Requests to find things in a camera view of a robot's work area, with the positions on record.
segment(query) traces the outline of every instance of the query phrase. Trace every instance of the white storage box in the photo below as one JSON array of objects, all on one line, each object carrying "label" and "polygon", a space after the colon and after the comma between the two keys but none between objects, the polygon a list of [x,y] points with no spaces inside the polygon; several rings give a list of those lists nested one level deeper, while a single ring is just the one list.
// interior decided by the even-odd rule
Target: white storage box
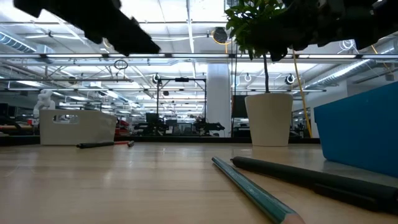
[{"label": "white storage box", "polygon": [[116,117],[100,111],[40,110],[42,145],[114,141]]}]

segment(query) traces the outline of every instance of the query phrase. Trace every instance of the blue plastic bin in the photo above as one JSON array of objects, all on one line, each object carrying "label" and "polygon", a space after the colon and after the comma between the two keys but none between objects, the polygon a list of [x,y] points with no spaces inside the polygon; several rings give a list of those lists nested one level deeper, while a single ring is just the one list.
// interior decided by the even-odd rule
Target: blue plastic bin
[{"label": "blue plastic bin", "polygon": [[398,82],[314,108],[326,159],[398,177]]}]

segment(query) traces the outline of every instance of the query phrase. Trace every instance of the potted plant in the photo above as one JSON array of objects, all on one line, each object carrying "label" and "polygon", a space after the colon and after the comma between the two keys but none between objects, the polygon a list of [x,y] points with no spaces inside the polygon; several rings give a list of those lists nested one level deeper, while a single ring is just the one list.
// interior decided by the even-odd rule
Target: potted plant
[{"label": "potted plant", "polygon": [[[251,60],[254,57],[264,59],[266,93],[246,97],[251,138],[255,146],[286,146],[289,141],[293,98],[288,94],[270,93],[266,57],[272,51],[270,38],[267,37],[267,42],[263,44],[259,41],[261,37],[257,36],[262,24],[284,11],[283,4],[277,0],[239,0],[237,6],[225,11],[228,18],[226,29],[232,29],[230,36],[235,36],[239,50],[248,51]],[[277,55],[273,60],[286,54],[287,49],[284,55]]]}]

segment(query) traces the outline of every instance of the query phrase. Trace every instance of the white column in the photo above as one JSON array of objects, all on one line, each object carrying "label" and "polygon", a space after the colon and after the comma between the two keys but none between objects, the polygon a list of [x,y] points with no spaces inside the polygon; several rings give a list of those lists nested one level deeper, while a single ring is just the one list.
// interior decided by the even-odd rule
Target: white column
[{"label": "white column", "polygon": [[231,137],[231,82],[228,64],[207,65],[207,112],[209,123],[220,122],[225,131],[212,131]]}]

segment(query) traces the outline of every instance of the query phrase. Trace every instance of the table surface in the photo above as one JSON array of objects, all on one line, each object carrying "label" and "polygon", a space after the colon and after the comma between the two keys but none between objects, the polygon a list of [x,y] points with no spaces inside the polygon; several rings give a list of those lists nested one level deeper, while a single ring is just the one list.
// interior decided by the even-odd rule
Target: table surface
[{"label": "table surface", "polygon": [[[0,223],[271,223],[212,163],[247,156],[398,187],[398,179],[326,161],[319,145],[139,143],[96,149],[0,148]],[[240,170],[307,224],[398,223],[311,190]]]}]

